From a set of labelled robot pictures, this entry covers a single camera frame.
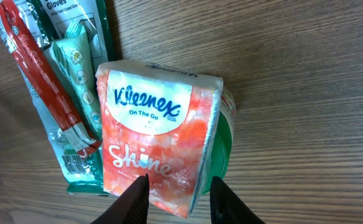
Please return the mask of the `red white tube packet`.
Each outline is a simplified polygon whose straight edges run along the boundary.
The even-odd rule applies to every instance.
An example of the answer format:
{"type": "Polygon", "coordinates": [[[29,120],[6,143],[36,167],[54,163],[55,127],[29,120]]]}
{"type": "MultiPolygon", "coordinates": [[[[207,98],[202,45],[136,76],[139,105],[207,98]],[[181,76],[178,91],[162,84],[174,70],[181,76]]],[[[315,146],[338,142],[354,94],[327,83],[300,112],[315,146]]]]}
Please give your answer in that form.
{"type": "Polygon", "coordinates": [[[0,36],[75,152],[87,157],[100,143],[83,120],[12,1],[0,1],[0,36]]]}

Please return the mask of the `green lid jar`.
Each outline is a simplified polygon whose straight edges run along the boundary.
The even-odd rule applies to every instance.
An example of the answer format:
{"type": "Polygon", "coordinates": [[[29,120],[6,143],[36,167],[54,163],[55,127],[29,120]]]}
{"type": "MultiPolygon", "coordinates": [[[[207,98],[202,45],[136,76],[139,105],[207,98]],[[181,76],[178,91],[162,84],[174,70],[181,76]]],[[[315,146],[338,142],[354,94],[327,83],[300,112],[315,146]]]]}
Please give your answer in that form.
{"type": "Polygon", "coordinates": [[[211,170],[207,175],[203,194],[210,191],[213,176],[223,179],[226,175],[235,134],[236,112],[236,104],[231,92],[223,87],[220,116],[212,148],[211,170]]]}

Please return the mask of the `green 3M sponge package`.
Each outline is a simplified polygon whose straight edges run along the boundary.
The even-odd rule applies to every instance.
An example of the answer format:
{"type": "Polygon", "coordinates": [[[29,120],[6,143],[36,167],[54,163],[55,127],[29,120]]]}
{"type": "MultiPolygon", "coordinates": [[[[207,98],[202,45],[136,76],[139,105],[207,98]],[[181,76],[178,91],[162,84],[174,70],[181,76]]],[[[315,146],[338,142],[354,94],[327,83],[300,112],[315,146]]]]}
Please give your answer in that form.
{"type": "Polygon", "coordinates": [[[114,57],[104,1],[0,1],[17,63],[71,194],[103,194],[95,72],[114,57]]]}

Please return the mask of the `pink tissue pack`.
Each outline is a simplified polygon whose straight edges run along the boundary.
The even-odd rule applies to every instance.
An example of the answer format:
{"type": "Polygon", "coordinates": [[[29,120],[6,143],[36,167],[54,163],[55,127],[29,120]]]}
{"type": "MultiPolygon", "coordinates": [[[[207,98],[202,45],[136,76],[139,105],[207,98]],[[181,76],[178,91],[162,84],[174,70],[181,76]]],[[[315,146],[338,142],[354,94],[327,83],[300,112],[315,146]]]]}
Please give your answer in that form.
{"type": "Polygon", "coordinates": [[[188,217],[210,170],[223,80],[157,63],[118,60],[95,74],[103,189],[121,195],[149,177],[149,200],[188,217]]]}

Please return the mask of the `light green wipes packet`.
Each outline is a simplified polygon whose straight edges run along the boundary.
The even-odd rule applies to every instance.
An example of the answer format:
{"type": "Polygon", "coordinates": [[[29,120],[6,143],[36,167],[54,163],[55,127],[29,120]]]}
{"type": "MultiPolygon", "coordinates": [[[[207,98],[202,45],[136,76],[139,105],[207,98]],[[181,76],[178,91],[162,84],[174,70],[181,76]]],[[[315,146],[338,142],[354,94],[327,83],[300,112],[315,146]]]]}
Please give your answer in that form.
{"type": "Polygon", "coordinates": [[[88,34],[83,24],[72,21],[65,37],[44,50],[57,78],[70,95],[93,137],[101,139],[101,110],[95,86],[88,34]]]}

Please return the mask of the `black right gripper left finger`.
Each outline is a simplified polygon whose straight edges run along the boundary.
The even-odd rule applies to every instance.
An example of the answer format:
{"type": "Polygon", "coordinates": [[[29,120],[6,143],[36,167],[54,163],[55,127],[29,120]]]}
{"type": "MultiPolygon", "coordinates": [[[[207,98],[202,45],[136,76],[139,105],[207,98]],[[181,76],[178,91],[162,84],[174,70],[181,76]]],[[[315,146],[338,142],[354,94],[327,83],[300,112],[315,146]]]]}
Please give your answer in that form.
{"type": "Polygon", "coordinates": [[[139,176],[92,224],[147,224],[149,176],[139,176]]]}

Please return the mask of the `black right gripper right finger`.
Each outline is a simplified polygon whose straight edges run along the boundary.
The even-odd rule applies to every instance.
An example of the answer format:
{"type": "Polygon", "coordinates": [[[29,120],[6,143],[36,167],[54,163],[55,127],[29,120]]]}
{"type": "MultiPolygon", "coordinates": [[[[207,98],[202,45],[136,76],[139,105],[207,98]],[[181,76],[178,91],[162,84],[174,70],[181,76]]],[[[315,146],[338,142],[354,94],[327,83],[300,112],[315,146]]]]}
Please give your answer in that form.
{"type": "Polygon", "coordinates": [[[211,224],[265,224],[220,178],[210,185],[211,224]]]}

